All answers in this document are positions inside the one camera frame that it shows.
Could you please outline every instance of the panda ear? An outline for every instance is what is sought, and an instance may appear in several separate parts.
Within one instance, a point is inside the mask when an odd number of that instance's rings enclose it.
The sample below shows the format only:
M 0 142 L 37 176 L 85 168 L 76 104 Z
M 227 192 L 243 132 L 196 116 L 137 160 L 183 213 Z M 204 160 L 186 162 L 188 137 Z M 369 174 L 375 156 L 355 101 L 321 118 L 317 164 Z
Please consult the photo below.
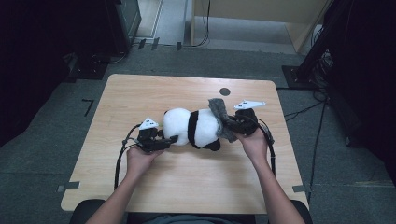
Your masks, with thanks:
M 207 144 L 204 148 L 210 149 L 212 151 L 217 151 L 221 148 L 220 140 L 216 140 L 212 143 Z

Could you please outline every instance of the black dot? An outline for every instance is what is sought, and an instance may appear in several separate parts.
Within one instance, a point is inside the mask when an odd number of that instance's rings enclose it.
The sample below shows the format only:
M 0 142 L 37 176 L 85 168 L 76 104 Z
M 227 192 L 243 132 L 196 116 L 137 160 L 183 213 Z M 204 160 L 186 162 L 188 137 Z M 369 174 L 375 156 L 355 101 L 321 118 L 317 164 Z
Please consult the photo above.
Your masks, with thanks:
M 223 96 L 228 96 L 228 95 L 230 95 L 230 90 L 228 90 L 227 88 L 221 88 L 220 94 Z

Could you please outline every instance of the forearm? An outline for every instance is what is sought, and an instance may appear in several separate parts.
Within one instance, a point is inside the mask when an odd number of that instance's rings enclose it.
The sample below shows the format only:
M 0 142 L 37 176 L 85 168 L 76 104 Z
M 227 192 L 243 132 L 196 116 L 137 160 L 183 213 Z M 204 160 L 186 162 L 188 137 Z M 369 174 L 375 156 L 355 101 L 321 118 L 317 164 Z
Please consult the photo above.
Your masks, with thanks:
M 137 180 L 137 177 L 126 176 L 87 223 L 120 223 L 134 192 Z
M 254 162 L 268 217 L 271 223 L 304 223 L 285 191 L 280 187 L 267 161 Z

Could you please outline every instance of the metal stand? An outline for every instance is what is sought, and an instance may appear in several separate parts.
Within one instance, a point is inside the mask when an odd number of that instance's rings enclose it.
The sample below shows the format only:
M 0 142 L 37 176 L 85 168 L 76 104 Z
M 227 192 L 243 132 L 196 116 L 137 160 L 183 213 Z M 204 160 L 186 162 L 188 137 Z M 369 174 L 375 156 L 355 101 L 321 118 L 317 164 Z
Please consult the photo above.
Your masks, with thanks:
M 326 43 L 328 39 L 332 38 L 332 30 L 334 26 L 339 22 L 343 13 L 350 6 L 351 0 L 340 1 L 336 6 L 334 12 L 330 16 L 326 27 L 323 32 L 319 35 L 318 40 L 315 42 L 312 49 L 306 55 L 303 63 L 300 66 L 282 66 L 283 75 L 288 82 L 289 88 L 291 89 L 315 89 L 313 84 L 310 83 L 310 77 L 312 74 L 312 68 L 315 65 L 317 59 L 319 59 L 326 51 Z
M 84 63 L 78 60 L 65 82 L 76 82 L 77 79 L 102 80 L 107 70 L 105 63 Z

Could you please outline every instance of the person's left hand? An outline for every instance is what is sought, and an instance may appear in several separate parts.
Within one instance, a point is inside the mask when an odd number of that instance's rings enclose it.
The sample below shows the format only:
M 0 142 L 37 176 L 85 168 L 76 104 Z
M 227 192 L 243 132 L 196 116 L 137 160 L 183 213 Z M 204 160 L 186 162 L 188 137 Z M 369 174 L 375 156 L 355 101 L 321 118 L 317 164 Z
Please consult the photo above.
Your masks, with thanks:
M 139 178 L 145 173 L 156 157 L 163 154 L 163 150 L 154 151 L 150 154 L 144 152 L 139 147 L 131 147 L 127 152 L 127 172 L 126 175 Z

